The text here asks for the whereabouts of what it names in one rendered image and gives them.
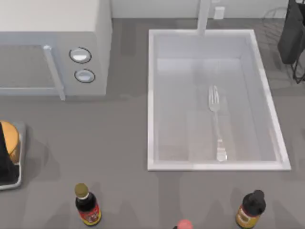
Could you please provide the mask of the small microwave knob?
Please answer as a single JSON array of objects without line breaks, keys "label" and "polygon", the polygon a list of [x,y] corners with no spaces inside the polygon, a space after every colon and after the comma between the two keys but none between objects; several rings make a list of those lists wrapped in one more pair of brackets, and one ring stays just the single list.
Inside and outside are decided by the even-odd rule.
[{"label": "small microwave knob", "polygon": [[92,83],[96,79],[94,72],[89,69],[75,71],[74,77],[80,83]]}]

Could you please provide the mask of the pale microwave oven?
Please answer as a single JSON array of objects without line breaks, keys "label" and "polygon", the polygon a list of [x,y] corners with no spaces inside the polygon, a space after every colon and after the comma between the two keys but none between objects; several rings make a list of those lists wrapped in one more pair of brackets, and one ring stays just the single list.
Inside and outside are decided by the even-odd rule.
[{"label": "pale microwave oven", "polygon": [[[52,48],[67,97],[104,96],[110,66],[110,0],[0,0],[0,96],[58,96],[44,45]],[[90,51],[88,63],[69,57]],[[74,72],[89,69],[96,79],[80,83]]]}]

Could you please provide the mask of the pink bottle cap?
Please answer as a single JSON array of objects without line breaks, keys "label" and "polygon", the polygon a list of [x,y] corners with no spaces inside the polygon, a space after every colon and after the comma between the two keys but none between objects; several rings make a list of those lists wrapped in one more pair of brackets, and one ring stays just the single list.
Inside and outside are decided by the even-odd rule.
[{"label": "pink bottle cap", "polygon": [[187,219],[182,219],[177,224],[177,229],[193,229],[191,221]]}]

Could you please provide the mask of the dark bottle with black cap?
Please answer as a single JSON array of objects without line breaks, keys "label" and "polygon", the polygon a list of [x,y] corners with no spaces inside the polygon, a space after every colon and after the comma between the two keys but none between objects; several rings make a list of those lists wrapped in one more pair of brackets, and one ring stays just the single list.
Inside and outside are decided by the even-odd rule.
[{"label": "dark bottle with black cap", "polygon": [[241,229],[253,229],[265,209],[266,201],[262,190],[246,194],[236,213],[236,224]]}]

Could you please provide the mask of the tall white tap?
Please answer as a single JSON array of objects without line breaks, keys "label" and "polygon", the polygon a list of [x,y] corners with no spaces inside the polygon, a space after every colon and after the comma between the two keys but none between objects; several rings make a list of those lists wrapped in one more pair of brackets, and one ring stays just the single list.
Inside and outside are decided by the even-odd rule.
[{"label": "tall white tap", "polygon": [[197,32],[202,37],[205,34],[211,2],[212,0],[200,0],[199,2]]}]

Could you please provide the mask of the dark bottle with olive cap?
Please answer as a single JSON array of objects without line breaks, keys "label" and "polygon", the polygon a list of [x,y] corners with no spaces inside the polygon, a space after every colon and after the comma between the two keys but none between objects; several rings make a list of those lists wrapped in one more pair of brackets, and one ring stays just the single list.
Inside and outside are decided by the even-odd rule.
[{"label": "dark bottle with olive cap", "polygon": [[96,196],[89,191],[84,183],[78,183],[75,188],[75,206],[84,225],[97,225],[102,219],[102,212]]}]

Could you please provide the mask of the grey metal tray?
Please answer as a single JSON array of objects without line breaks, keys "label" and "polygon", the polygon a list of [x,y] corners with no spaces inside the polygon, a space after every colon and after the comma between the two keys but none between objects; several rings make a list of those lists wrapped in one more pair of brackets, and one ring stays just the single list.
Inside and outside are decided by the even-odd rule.
[{"label": "grey metal tray", "polygon": [[24,169],[25,169],[25,155],[26,155],[26,125],[23,122],[13,122],[12,123],[19,132],[19,161],[15,164],[19,169],[19,176],[16,182],[13,183],[0,183],[0,191],[10,190],[19,188],[24,180]]}]

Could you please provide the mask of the white sink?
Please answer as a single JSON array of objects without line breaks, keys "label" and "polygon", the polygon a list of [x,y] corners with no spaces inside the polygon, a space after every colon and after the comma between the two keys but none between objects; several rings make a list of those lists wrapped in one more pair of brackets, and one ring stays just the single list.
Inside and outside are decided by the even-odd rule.
[{"label": "white sink", "polygon": [[[147,168],[281,171],[290,161],[253,30],[149,30]],[[216,159],[209,87],[227,160]]]}]

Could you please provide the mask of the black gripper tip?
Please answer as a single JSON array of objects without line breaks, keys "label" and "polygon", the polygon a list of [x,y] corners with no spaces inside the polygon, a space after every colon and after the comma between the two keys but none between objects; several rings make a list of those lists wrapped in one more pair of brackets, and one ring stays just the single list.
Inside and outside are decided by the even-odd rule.
[{"label": "black gripper tip", "polygon": [[0,185],[15,183],[19,178],[19,167],[11,161],[6,148],[2,124],[0,123]]}]

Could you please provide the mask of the silver fork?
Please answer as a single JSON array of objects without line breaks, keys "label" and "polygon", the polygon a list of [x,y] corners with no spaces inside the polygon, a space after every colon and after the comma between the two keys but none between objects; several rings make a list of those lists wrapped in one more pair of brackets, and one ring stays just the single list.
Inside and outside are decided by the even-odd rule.
[{"label": "silver fork", "polygon": [[220,110],[220,101],[218,89],[215,85],[211,85],[209,87],[208,102],[209,109],[213,113],[213,122],[217,138],[216,159],[219,162],[224,162],[227,160],[227,152],[224,146],[223,138],[220,133],[220,127],[218,122],[218,111]]}]

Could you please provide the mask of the orange bread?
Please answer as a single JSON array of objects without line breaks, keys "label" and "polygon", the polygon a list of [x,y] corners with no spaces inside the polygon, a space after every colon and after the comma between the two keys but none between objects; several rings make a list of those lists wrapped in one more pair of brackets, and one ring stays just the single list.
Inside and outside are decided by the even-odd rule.
[{"label": "orange bread", "polygon": [[5,145],[11,161],[16,164],[19,162],[20,150],[19,142],[20,136],[16,126],[10,122],[1,120],[2,130],[4,133]]}]

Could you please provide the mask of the large microwave knob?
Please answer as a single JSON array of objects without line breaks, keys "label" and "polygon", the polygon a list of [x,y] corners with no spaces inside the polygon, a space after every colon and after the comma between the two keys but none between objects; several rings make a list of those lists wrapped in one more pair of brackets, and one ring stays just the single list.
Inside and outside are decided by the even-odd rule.
[{"label": "large microwave knob", "polygon": [[77,47],[69,51],[69,57],[75,63],[85,64],[91,60],[92,54],[86,48]]}]

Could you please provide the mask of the white wall socket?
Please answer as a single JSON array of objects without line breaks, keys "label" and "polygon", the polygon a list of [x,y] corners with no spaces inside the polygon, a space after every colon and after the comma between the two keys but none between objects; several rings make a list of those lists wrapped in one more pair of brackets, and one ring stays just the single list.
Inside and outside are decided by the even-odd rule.
[{"label": "white wall socket", "polygon": [[214,9],[214,20],[222,20],[224,18],[225,7],[217,6]]}]

